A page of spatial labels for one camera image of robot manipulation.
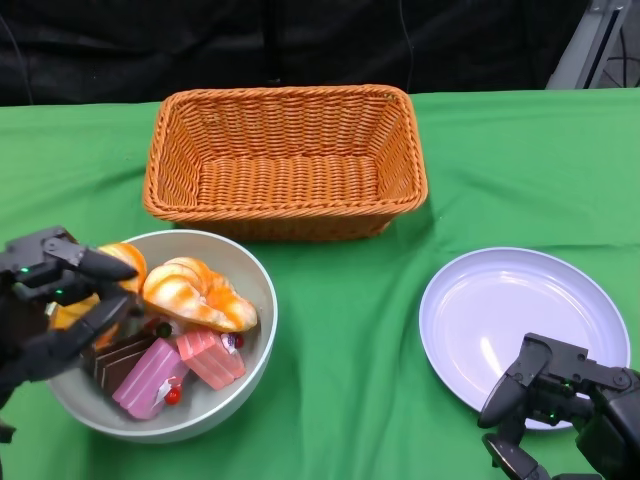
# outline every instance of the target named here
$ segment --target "basket rim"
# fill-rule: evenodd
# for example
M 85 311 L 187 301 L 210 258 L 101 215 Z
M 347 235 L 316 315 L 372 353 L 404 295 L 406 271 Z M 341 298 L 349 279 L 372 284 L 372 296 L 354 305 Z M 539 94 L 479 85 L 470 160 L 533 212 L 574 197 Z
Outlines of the basket rim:
M 160 138 L 166 141 L 166 117 L 174 113 L 174 110 L 185 99 L 252 99 L 265 96 L 325 96 L 327 92 L 357 93 L 370 96 L 393 95 L 400 100 L 402 121 L 409 133 L 410 150 L 412 157 L 411 180 L 412 191 L 403 197 L 381 200 L 336 200 L 336 201 L 305 201 L 286 203 L 263 204 L 217 204 L 217 205 L 193 205 L 179 206 L 162 201 L 158 196 L 158 172 L 160 163 L 159 150 L 162 147 Z M 423 152 L 420 144 L 417 121 L 413 104 L 409 95 L 399 88 L 389 85 L 338 85 L 320 87 L 281 87 L 281 88 L 237 88 L 237 89 L 198 89 L 186 92 L 174 93 L 164 100 L 158 110 L 154 135 L 149 150 L 149 161 L 144 182 L 144 206 L 152 215 L 173 221 L 202 220 L 202 215 L 207 214 L 207 219 L 202 221 L 215 221 L 223 219 L 275 219 L 311 216 L 352 216 L 352 215 L 393 215 L 407 212 L 419 207 L 427 198 L 428 187 L 426 180 Z

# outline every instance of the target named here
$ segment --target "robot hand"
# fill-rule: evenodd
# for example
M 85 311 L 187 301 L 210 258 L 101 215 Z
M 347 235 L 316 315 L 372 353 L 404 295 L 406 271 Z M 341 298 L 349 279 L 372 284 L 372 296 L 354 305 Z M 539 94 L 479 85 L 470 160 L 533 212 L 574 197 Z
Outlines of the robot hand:
M 112 325 L 142 313 L 137 295 L 117 282 L 138 273 L 78 245 L 61 227 L 13 240 L 0 253 L 0 408 L 25 381 L 54 377 Z M 70 305 L 98 294 L 100 303 L 67 330 L 49 330 L 48 303 Z M 0 422 L 0 443 L 15 429 Z
M 550 480 L 518 445 L 531 418 L 549 425 L 568 421 L 576 444 L 607 480 L 631 480 L 640 472 L 640 374 L 587 359 L 588 351 L 551 338 L 525 335 L 520 355 L 498 381 L 478 420 L 498 426 L 483 443 L 512 480 Z M 562 474 L 553 480 L 596 480 L 600 475 Z

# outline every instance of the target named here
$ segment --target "pink toy dessert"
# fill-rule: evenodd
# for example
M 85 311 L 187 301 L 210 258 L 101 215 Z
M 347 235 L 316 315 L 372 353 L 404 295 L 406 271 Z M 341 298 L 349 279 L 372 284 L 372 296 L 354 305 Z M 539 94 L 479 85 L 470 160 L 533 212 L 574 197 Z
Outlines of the pink toy dessert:
M 188 371 L 178 352 L 159 338 L 136 363 L 113 399 L 134 418 L 149 420 L 160 413 L 165 403 L 176 403 L 175 394 L 178 392 L 179 399 L 180 384 Z
M 244 362 L 235 349 L 234 336 L 199 328 L 177 338 L 180 357 L 214 390 L 220 390 L 245 374 Z

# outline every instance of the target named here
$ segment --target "green tablecloth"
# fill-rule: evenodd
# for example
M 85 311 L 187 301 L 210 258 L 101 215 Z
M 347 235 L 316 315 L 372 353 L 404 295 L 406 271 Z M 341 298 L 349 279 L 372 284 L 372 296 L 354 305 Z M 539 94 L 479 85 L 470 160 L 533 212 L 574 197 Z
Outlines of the green tablecloth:
M 640 91 L 413 97 L 429 201 L 380 237 L 249 245 L 281 316 L 255 393 L 219 428 L 177 445 L 126 444 L 76 423 L 44 384 L 2 412 L 8 479 L 505 478 L 476 414 L 429 366 L 425 286 L 470 250 L 556 255 L 612 297 L 640 366 Z M 2 239 L 65 225 L 102 244 L 166 228 L 141 206 L 157 104 L 0 110 Z M 528 434 L 552 474 L 590 471 L 575 434 Z

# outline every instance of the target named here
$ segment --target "wicker basket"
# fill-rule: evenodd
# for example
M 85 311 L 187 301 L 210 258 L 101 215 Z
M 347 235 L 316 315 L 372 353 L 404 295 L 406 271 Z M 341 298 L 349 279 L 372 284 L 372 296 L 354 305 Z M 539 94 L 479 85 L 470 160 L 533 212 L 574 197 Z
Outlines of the wicker basket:
M 413 107 L 387 86 L 177 93 L 149 156 L 153 216 L 241 240 L 368 237 L 427 196 Z

